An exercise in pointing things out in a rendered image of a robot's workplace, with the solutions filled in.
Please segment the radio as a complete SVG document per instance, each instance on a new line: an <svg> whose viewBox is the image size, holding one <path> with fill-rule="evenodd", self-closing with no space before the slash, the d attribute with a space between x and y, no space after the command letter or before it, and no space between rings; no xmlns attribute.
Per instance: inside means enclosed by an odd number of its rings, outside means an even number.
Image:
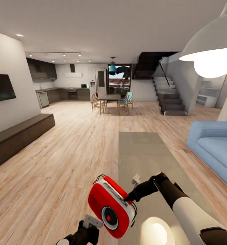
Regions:
<svg viewBox="0 0 227 245"><path fill-rule="evenodd" d="M135 223L137 207L133 201L124 202L126 197L127 192L108 176L94 181L88 197L90 208L116 239L122 238L129 226L133 227Z"/></svg>

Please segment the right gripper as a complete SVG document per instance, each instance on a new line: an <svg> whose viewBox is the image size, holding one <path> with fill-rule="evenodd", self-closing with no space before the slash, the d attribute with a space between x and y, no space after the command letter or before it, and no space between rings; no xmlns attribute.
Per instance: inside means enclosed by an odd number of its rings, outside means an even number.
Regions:
<svg viewBox="0 0 227 245"><path fill-rule="evenodd" d="M149 194L150 192L146 189L146 182L143 182L139 184L137 187L135 187L130 194L128 194L128 197L124 199L124 202L134 200L138 202L142 197L147 196Z"/></svg>

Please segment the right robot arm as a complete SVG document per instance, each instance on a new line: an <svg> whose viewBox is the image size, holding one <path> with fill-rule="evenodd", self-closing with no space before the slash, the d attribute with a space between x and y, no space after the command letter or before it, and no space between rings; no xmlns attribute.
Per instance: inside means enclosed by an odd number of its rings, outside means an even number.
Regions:
<svg viewBox="0 0 227 245"><path fill-rule="evenodd" d="M203 211L165 173L158 172L143 183L139 178L137 174L132 179L131 183L136 183L135 187L124 202L138 202L142 197L159 191L177 217L191 245L227 245L227 228Z"/></svg>

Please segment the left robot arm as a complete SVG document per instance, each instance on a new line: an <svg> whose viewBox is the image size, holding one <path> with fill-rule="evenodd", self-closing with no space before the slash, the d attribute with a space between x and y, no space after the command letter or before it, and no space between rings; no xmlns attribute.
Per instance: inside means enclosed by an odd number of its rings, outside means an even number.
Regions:
<svg viewBox="0 0 227 245"><path fill-rule="evenodd" d="M56 245L87 245L89 242L96 245L99 239L98 228L102 228L104 222L98 218L86 214L85 220L79 222L78 231L68 235L57 242Z"/></svg>

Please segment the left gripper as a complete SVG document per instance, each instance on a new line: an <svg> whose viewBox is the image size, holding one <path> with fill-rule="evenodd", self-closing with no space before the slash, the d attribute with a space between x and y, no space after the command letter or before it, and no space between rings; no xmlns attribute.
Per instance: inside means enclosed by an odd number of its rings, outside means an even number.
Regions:
<svg viewBox="0 0 227 245"><path fill-rule="evenodd" d="M92 226L92 228L86 229L83 226L83 223L84 223L84 220L81 220L79 222L79 228L77 232L81 234L82 239L84 241L84 245L87 245L89 242L91 244L96 245L99 239L100 230L95 226Z"/></svg>

